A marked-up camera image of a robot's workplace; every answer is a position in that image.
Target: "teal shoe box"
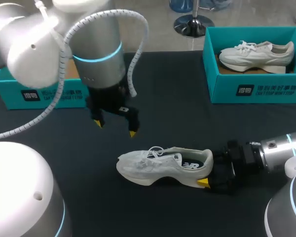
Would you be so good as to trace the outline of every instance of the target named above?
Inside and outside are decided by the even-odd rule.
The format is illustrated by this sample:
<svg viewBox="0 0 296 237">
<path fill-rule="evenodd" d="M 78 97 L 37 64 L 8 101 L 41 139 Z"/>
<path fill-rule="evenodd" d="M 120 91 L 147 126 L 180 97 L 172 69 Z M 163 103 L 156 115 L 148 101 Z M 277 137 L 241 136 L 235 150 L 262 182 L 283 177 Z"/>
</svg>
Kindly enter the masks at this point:
<svg viewBox="0 0 296 237">
<path fill-rule="evenodd" d="M 221 74 L 215 54 L 245 42 L 285 45 L 295 56 L 289 74 Z M 208 27 L 203 61 L 212 103 L 296 103 L 296 27 Z"/>
<path fill-rule="evenodd" d="M 0 69 L 0 96 L 7 109 L 44 109 L 53 100 L 58 84 L 43 88 L 27 88 L 18 83 L 7 68 Z M 71 60 L 67 66 L 64 91 L 56 108 L 84 108 L 89 92 L 82 84 Z"/>
</svg>

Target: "black tablecloth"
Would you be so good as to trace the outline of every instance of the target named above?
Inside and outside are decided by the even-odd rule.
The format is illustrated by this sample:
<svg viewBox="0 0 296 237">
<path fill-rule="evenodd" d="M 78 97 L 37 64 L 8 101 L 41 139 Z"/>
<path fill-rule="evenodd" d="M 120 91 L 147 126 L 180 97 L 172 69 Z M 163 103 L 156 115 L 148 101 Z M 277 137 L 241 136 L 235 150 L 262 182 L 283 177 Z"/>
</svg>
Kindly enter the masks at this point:
<svg viewBox="0 0 296 237">
<path fill-rule="evenodd" d="M 134 74 L 141 128 L 129 137 L 123 118 L 105 114 L 100 129 L 86 109 L 59 109 L 7 141 L 45 157 L 60 186 L 74 237 L 265 236 L 264 211 L 285 183 L 283 174 L 256 175 L 235 195 L 176 182 L 133 184 L 116 168 L 121 154 L 152 146 L 217 149 L 229 139 L 259 141 L 296 131 L 296 105 L 213 105 L 201 52 L 144 53 Z M 126 61 L 132 54 L 126 54 Z M 38 115 L 7 111 L 0 98 L 0 132 Z"/>
</svg>

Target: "shoe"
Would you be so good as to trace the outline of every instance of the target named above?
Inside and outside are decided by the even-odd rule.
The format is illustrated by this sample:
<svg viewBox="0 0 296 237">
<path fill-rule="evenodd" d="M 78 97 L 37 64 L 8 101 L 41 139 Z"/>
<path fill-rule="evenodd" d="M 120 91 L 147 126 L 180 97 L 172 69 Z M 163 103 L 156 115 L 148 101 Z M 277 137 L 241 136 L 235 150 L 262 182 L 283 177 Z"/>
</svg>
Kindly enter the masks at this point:
<svg viewBox="0 0 296 237">
<path fill-rule="evenodd" d="M 221 51 L 219 60 L 226 67 L 244 72 L 250 68 L 261 68 L 269 73 L 284 74 L 286 66 L 294 57 L 294 43 L 275 45 L 270 42 L 246 43 Z"/>
<path fill-rule="evenodd" d="M 129 181 L 151 185 L 163 177 L 172 177 L 181 184 L 203 188 L 198 180 L 206 178 L 213 168 L 210 150 L 198 151 L 178 147 L 162 149 L 152 147 L 148 151 L 135 151 L 118 158 L 117 171 Z"/>
</svg>

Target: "cable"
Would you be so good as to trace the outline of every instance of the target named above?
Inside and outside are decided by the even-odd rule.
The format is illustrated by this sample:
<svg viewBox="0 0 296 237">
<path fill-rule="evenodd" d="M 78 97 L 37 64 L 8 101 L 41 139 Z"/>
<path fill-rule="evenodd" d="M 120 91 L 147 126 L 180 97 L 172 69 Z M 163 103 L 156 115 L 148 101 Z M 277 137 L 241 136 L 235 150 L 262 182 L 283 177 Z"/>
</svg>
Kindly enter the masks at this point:
<svg viewBox="0 0 296 237">
<path fill-rule="evenodd" d="M 25 131 L 27 129 L 29 129 L 30 127 L 34 126 L 35 124 L 39 123 L 40 121 L 42 121 L 44 118 L 46 118 L 50 112 L 52 112 L 52 110 L 55 108 L 55 106 L 57 105 L 59 99 L 61 98 L 61 95 L 63 93 L 63 89 L 64 89 L 64 78 L 65 78 L 65 72 L 66 72 L 66 63 L 68 61 L 68 54 L 66 51 L 66 48 L 69 48 L 69 42 L 71 40 L 71 38 L 84 26 L 92 23 L 93 21 L 95 21 L 96 19 L 100 19 L 100 18 L 106 18 L 106 17 L 116 17 L 116 16 L 130 16 L 130 17 L 135 17 L 139 20 L 141 20 L 144 25 L 145 25 L 145 31 L 144 31 L 144 37 L 142 39 L 142 42 L 139 45 L 138 50 L 135 53 L 134 58 L 132 59 L 128 72 L 127 72 L 127 81 L 128 81 L 128 87 L 129 87 L 129 91 L 130 91 L 130 95 L 132 97 L 135 97 L 137 95 L 134 85 L 133 85 L 133 71 L 134 68 L 142 54 L 143 51 L 143 47 L 148 39 L 148 32 L 149 32 L 149 26 L 148 26 L 148 22 L 147 20 L 139 13 L 135 12 L 135 11 L 130 11 L 130 10 L 125 10 L 125 9 L 115 9 L 115 10 L 107 10 L 107 11 L 101 11 L 101 12 L 97 12 L 94 13 L 92 15 L 89 15 L 85 18 L 83 18 L 82 20 L 78 21 L 77 23 L 75 23 L 74 26 L 71 27 L 71 29 L 66 33 L 65 37 L 64 37 L 64 46 L 65 48 L 60 48 L 60 56 L 59 56 L 59 83 L 58 83 L 58 88 L 55 94 L 55 97 L 53 99 L 53 101 L 51 102 L 51 104 L 39 115 L 37 116 L 35 119 L 33 119 L 32 121 L 28 122 L 27 124 L 20 126 L 14 130 L 11 131 L 7 131 L 4 133 L 0 133 L 0 139 L 1 138 L 6 138 L 9 136 L 12 136 L 14 134 L 20 133 L 22 131 Z"/>
<path fill-rule="evenodd" d="M 63 37 L 58 32 L 56 32 L 54 30 L 54 28 L 49 20 L 49 17 L 47 14 L 47 8 L 45 7 L 44 3 L 41 0 L 34 0 L 34 1 L 35 1 L 36 8 L 40 11 L 45 23 L 49 24 L 49 26 L 50 26 L 50 34 L 53 36 L 53 38 L 57 42 L 59 48 L 62 50 L 65 50 L 65 44 L 64 44 Z"/>
</svg>

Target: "new balance logo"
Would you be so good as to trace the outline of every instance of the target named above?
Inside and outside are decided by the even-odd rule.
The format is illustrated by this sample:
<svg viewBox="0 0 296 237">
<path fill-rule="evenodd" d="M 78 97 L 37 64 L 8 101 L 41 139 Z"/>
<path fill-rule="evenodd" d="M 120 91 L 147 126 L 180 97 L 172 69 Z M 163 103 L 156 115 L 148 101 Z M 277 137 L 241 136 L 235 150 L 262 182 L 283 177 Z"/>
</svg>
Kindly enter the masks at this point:
<svg viewBox="0 0 296 237">
<path fill-rule="evenodd" d="M 197 169 L 199 167 L 199 164 L 196 164 L 196 163 L 189 164 L 187 162 L 184 162 L 183 167 L 189 168 L 189 169 Z"/>
</svg>

